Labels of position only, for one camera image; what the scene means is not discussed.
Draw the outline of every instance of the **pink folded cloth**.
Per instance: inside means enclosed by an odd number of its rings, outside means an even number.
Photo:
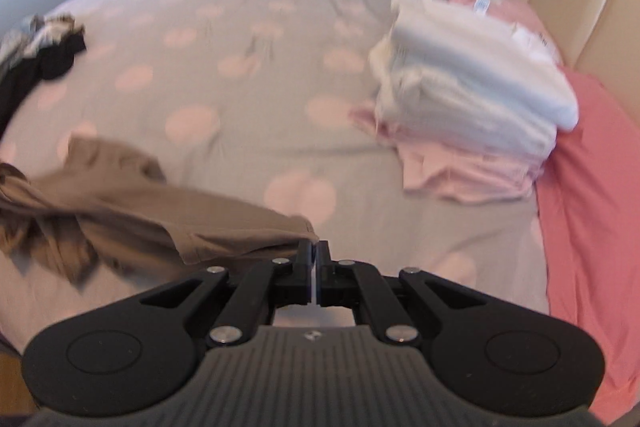
[[[504,156],[466,152],[436,141],[417,139],[393,124],[376,120],[373,101],[351,109],[353,124],[385,145],[395,147],[408,191],[431,192],[462,203],[513,200],[531,195],[538,172]]]
[[[477,0],[449,0],[455,4],[474,6]],[[489,0],[491,3],[486,14],[507,23],[521,24],[527,30],[537,34],[556,64],[563,64],[562,54],[551,34],[538,17],[536,11],[526,0]]]
[[[605,378],[591,410],[605,423],[638,401],[640,129],[592,76],[564,69],[580,104],[573,132],[536,184],[551,314],[600,344]]]

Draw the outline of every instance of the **pink pillow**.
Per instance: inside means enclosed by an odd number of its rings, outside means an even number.
[[[595,412],[611,422],[640,376],[640,129],[593,77],[563,68],[580,106],[537,183],[554,317],[598,341],[607,372]]]
[[[449,2],[463,4],[464,6],[473,6],[476,4],[476,1],[477,0],[449,0]],[[526,0],[490,1],[491,4],[489,4],[487,15],[508,23],[521,24],[530,32],[540,36],[556,64],[562,65],[564,63],[562,61],[562,54],[551,37],[551,34],[545,28],[536,11]]]

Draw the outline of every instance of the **gray duvet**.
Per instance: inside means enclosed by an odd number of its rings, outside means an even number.
[[[369,49],[390,0],[69,0],[88,51],[24,103],[0,156],[28,176],[58,167],[71,133],[156,155],[169,182],[303,214],[334,259],[387,274],[419,266],[545,312],[533,198],[464,206],[402,192],[393,150],[353,128],[372,97]],[[99,267],[73,287],[0,256],[0,331],[18,349],[43,327],[157,281]],[[280,324],[347,324],[315,307]]]

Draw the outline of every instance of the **beige pants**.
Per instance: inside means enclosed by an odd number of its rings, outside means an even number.
[[[33,181],[0,165],[0,249],[72,282],[98,259],[170,277],[200,263],[237,271],[300,239],[318,240],[303,217],[167,185],[156,159],[124,144],[74,137],[65,166]]]

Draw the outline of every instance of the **wooden floor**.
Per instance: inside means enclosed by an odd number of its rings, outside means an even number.
[[[25,415],[35,404],[20,376],[20,360],[0,353],[0,415]]]

